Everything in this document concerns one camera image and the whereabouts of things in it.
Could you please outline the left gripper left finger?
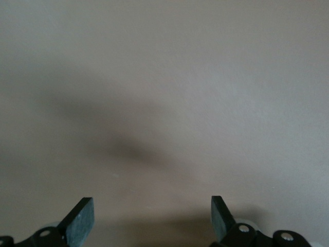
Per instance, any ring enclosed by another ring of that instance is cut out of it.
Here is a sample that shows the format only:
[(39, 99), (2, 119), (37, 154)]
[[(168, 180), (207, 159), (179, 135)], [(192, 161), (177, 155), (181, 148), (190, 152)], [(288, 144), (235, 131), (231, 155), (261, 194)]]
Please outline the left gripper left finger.
[(93, 198), (82, 198), (57, 226), (36, 231), (18, 246), (82, 246), (95, 222)]

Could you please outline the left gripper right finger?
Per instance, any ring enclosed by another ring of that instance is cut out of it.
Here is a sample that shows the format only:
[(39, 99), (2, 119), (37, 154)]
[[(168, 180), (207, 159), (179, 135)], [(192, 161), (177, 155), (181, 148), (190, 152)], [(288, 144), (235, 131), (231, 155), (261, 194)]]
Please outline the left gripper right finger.
[(211, 197), (211, 224), (217, 241), (210, 246), (250, 247), (257, 232), (247, 223), (237, 223), (221, 196)]

